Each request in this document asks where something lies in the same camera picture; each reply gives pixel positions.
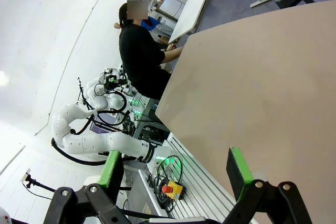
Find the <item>tabletop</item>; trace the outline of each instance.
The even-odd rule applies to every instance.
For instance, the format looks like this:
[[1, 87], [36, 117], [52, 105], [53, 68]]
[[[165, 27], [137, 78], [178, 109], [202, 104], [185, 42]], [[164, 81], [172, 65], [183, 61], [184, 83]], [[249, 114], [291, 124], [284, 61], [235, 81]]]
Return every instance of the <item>tabletop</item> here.
[[335, 17], [333, 0], [191, 35], [156, 110], [231, 195], [225, 165], [239, 147], [271, 184], [298, 186], [313, 223], [336, 219]]

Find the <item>black clamp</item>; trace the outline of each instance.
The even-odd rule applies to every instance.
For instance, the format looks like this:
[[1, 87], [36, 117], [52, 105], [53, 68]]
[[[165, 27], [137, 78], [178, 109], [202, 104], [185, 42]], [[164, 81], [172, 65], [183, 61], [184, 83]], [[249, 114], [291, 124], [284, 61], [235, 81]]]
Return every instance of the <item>black clamp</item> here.
[[249, 224], [256, 212], [266, 212], [275, 224], [312, 223], [293, 182], [282, 182], [276, 187], [260, 179], [253, 180], [223, 224]]

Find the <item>metal workbench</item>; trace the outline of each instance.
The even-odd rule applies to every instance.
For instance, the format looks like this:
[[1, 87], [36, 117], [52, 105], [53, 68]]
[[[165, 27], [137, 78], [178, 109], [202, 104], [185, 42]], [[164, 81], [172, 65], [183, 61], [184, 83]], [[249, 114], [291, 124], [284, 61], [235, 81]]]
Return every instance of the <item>metal workbench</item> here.
[[[140, 120], [138, 121], [135, 133], [133, 135], [134, 138], [137, 139], [144, 139], [143, 135], [147, 135], [148, 133], [146, 132], [146, 127], [149, 126], [151, 128], [155, 128], [158, 130], [161, 130], [162, 132], [165, 132], [165, 136], [167, 137], [169, 134], [168, 128], [159, 120], [159, 118], [155, 115], [155, 107], [159, 104], [158, 100], [155, 99], [148, 99], [143, 97], [142, 95], [137, 94], [135, 96], [135, 102], [139, 100], [139, 106], [143, 110], [142, 114], [140, 116]], [[150, 139], [145, 139], [146, 141], [162, 145], [162, 142], [166, 138], [162, 138], [161, 142], [156, 139], [155, 137], [149, 136]]]
[[[177, 200], [176, 206], [170, 212], [171, 217], [182, 219], [204, 216], [223, 222], [235, 205], [235, 200], [172, 133], [163, 145], [169, 146], [181, 158], [183, 163], [181, 184], [186, 187], [183, 199]], [[178, 177], [179, 173], [180, 167], [177, 165], [173, 168], [173, 174]]]

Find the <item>white wall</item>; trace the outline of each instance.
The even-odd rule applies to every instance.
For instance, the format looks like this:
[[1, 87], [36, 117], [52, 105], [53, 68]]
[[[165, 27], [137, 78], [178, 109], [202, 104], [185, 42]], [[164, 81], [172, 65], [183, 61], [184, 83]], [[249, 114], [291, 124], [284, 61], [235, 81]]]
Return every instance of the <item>white wall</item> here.
[[[10, 79], [0, 86], [0, 143], [4, 148], [11, 148], [11, 141], [27, 146], [0, 175], [0, 198], [6, 199], [0, 204], [6, 204], [13, 217], [39, 223], [29, 219], [28, 212], [46, 212], [46, 204], [24, 193], [18, 183], [27, 167], [46, 182], [53, 170], [67, 170], [73, 176], [60, 176], [58, 184], [70, 187], [85, 176], [100, 174], [101, 167], [75, 164], [58, 154], [50, 146], [50, 125], [34, 134], [47, 124], [49, 112], [76, 102], [77, 77], [86, 83], [121, 62], [119, 32], [113, 24], [125, 1], [0, 0], [0, 70]], [[32, 200], [37, 207], [22, 203]]]
[[115, 67], [119, 32], [113, 23], [125, 1], [0, 0], [0, 70], [10, 78], [0, 87], [0, 119], [35, 134], [54, 98], [52, 112], [76, 101], [77, 77], [86, 82]]

